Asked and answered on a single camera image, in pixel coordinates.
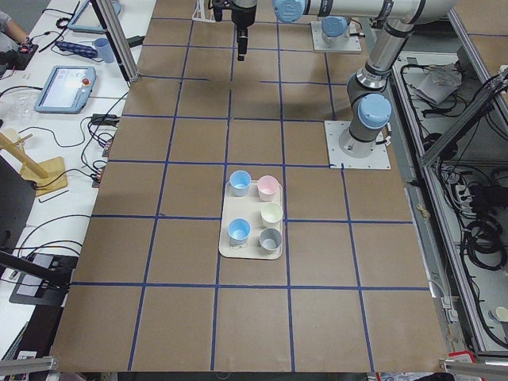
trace blue robot arm cap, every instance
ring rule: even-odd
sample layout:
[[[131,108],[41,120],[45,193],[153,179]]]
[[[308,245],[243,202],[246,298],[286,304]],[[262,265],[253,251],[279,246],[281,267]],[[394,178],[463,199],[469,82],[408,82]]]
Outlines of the blue robot arm cap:
[[[306,0],[272,0],[273,10],[277,20],[281,22],[295,22],[305,9]]]

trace white tray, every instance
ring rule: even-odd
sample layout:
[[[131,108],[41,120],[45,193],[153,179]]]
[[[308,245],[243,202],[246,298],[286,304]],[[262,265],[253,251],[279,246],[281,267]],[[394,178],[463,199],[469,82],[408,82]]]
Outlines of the white tray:
[[[271,202],[277,202],[283,207],[283,188],[279,184],[279,190]],[[282,253],[279,250],[267,253],[260,246],[260,234],[266,229],[261,219],[261,208],[267,202],[261,201],[257,193],[257,181],[251,181],[248,193],[238,197],[231,191],[229,182],[225,185],[224,206],[222,208],[221,235],[219,238],[219,252],[229,258],[245,258],[254,260],[276,260]],[[247,243],[239,246],[229,244],[228,226],[235,218],[243,218],[251,225],[251,233]],[[283,235],[283,222],[275,227]]]

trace screen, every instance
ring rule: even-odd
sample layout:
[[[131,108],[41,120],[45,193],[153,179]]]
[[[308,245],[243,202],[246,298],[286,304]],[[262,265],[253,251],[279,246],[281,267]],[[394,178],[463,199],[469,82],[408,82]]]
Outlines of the screen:
[[[44,107],[71,107],[76,94],[83,86],[82,81],[86,74],[86,69],[58,69],[40,105]]]

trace blue cup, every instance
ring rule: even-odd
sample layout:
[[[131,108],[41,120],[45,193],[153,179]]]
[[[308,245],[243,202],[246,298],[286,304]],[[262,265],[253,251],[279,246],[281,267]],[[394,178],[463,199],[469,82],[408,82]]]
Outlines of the blue cup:
[[[102,58],[107,64],[114,62],[113,49],[107,38],[98,38],[94,41],[94,48],[97,50],[98,57]]]
[[[229,184],[235,196],[245,196],[251,185],[251,176],[246,171],[235,171],[229,177]]]
[[[244,244],[247,242],[248,235],[251,232],[251,226],[243,218],[232,220],[228,226],[228,234],[232,245]]]

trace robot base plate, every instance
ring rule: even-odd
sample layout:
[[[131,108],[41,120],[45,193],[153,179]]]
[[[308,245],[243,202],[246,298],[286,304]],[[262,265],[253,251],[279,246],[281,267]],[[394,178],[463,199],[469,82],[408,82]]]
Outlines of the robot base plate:
[[[339,36],[331,39],[331,43],[323,40],[323,31],[321,29],[320,21],[312,21],[310,23],[312,30],[312,41],[314,43],[314,50],[316,52],[338,52],[338,53],[355,53],[360,54],[362,48],[358,37],[344,37]],[[356,27],[352,23],[349,26],[350,33],[356,33]]]
[[[325,121],[326,145],[330,168],[348,169],[391,169],[385,144],[376,145],[369,157],[357,159],[345,153],[339,146],[339,137],[349,127],[350,121]]]

